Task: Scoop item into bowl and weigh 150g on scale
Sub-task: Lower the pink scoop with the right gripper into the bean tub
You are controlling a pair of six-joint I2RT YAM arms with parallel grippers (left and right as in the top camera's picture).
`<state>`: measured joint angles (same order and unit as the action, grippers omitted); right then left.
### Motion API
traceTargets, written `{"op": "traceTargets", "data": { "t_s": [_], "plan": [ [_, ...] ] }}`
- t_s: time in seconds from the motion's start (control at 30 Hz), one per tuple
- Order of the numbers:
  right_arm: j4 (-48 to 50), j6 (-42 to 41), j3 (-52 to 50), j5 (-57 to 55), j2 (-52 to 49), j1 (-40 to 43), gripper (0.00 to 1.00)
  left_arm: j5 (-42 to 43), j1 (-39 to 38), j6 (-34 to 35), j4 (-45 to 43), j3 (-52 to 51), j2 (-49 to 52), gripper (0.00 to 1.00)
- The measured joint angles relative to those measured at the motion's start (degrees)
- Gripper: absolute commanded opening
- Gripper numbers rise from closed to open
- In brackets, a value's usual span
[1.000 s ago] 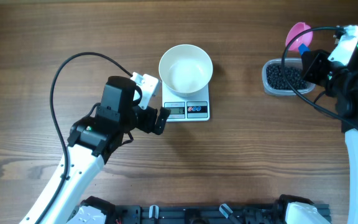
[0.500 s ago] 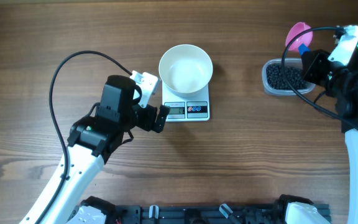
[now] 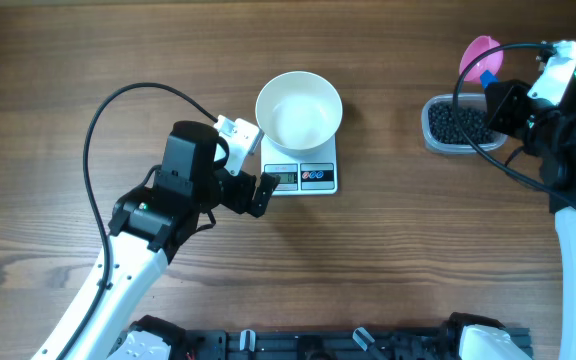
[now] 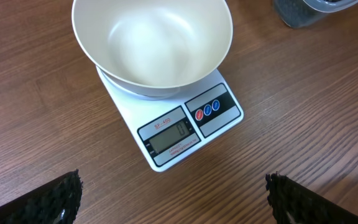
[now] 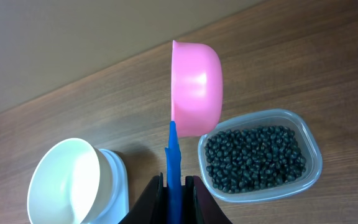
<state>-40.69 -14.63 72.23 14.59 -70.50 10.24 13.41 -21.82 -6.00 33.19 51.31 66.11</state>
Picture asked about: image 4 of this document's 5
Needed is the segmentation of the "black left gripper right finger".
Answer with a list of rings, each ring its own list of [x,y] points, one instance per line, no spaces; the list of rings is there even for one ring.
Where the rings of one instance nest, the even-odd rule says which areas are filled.
[[[358,223],[358,178],[340,175],[317,191],[278,173],[267,174],[268,204],[277,223]]]

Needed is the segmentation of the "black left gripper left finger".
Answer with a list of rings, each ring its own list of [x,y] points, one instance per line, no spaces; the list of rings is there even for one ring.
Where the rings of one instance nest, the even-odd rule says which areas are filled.
[[[72,224],[81,205],[83,182],[77,170],[0,206],[0,223]]]

